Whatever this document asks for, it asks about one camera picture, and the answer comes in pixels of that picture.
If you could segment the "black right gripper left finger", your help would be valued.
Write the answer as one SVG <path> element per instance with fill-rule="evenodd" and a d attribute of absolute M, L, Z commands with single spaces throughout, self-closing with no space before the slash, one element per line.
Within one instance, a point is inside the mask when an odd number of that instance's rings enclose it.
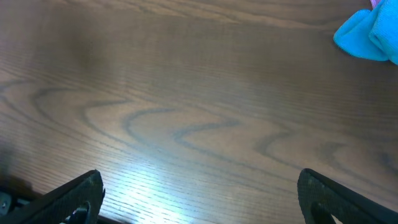
<path fill-rule="evenodd" d="M 1 186 L 29 194 L 33 191 L 22 179 L 1 178 Z M 98 170 L 90 170 L 56 189 L 39 194 L 29 204 L 1 216 L 1 224 L 96 224 L 105 196 L 103 180 Z"/>

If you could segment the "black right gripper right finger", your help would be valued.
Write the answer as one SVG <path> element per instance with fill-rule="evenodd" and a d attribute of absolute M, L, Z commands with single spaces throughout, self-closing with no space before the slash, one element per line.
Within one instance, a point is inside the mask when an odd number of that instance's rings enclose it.
<path fill-rule="evenodd" d="M 306 224 L 397 223 L 397 212 L 312 169 L 300 172 L 297 192 Z"/>

